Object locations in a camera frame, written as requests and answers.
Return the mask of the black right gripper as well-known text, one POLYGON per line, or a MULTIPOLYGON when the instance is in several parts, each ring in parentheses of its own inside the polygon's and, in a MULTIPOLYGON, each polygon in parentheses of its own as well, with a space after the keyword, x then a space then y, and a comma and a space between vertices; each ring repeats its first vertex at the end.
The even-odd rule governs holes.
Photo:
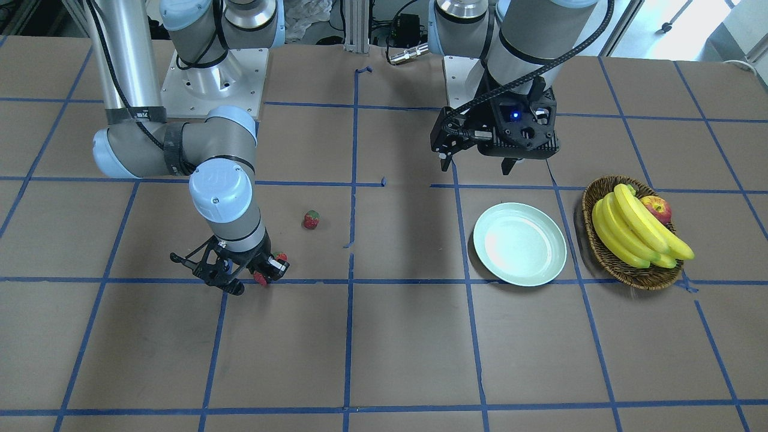
POLYGON ((223 246, 223 241, 212 236, 187 256, 170 253, 170 260, 189 268, 204 284, 234 296, 244 293, 244 283, 238 279, 244 269, 251 274, 255 272, 255 282, 267 287, 285 276, 290 267, 288 262, 274 258, 268 235, 255 248, 244 252, 231 251, 223 246))

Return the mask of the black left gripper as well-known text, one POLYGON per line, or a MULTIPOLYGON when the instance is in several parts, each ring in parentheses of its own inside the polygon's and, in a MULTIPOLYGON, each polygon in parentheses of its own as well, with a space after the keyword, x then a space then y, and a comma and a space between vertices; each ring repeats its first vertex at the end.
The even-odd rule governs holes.
MULTIPOLYGON (((494 157, 489 155, 492 139, 494 139, 494 118, 491 112, 491 101, 498 97, 509 97, 512 95, 526 96, 530 101, 534 101, 538 100, 546 91, 551 91, 554 94, 551 87, 543 90, 535 88, 530 90, 527 95, 505 91, 491 100, 472 107, 466 114, 460 114, 453 119, 448 118, 448 107, 441 109, 430 133, 430 147, 434 153, 439 154, 441 171, 447 172, 451 168, 453 155, 472 147, 477 148, 481 155, 494 157)), ((503 158, 502 175, 510 175, 516 163, 516 158, 503 158)))

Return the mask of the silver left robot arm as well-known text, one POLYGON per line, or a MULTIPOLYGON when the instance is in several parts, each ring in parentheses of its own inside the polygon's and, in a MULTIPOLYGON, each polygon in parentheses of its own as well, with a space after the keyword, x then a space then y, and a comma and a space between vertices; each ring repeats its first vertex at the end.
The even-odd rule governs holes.
POLYGON ((518 161, 559 152, 553 83, 565 61, 609 26, 615 3, 582 38, 595 1, 431 1, 428 49, 444 57, 474 58, 471 97, 443 107, 430 133, 431 150, 446 172, 454 156, 472 148, 501 158, 503 175, 518 161))

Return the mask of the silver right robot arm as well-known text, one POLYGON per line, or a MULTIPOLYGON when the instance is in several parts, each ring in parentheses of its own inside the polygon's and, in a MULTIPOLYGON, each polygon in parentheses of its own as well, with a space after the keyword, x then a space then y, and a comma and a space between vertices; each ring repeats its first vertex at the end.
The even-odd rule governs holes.
POLYGON ((272 254, 255 197, 258 122, 246 109, 226 105, 198 123, 169 121, 145 2, 85 1, 84 8, 108 123, 93 138, 101 172, 126 179, 188 177, 192 203, 213 235, 170 259, 206 285, 241 295, 244 269, 263 284, 285 276, 289 263, 272 254))

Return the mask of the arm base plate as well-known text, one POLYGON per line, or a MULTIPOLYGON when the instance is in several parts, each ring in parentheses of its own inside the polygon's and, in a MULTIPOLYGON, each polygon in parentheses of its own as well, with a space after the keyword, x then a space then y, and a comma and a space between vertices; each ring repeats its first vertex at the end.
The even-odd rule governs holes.
POLYGON ((220 106, 236 106, 258 119, 271 50, 236 49, 210 68, 180 69, 171 58, 161 85, 161 101, 167 117, 204 119, 220 106))
POLYGON ((449 106, 457 109, 472 101, 484 74, 481 61, 478 58, 445 56, 443 69, 449 106))

